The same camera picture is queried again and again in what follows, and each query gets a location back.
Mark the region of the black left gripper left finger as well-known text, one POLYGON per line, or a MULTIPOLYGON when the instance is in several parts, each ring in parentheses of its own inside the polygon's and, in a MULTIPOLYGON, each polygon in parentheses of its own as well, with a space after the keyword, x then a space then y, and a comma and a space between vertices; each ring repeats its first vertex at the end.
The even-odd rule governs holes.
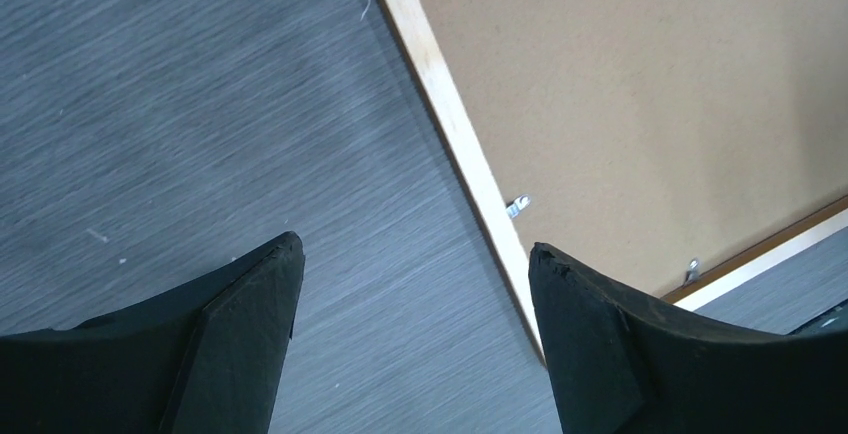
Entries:
POLYGON ((68 330, 1 339, 5 433, 265 433, 304 275, 283 233, 68 330))

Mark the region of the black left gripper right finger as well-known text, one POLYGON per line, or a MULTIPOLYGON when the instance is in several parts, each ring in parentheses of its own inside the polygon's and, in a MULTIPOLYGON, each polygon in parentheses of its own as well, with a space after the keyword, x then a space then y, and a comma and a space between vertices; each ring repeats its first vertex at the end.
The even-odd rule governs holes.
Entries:
POLYGON ((666 303, 536 244, 529 283, 566 433, 843 433, 847 335, 778 335, 666 303))

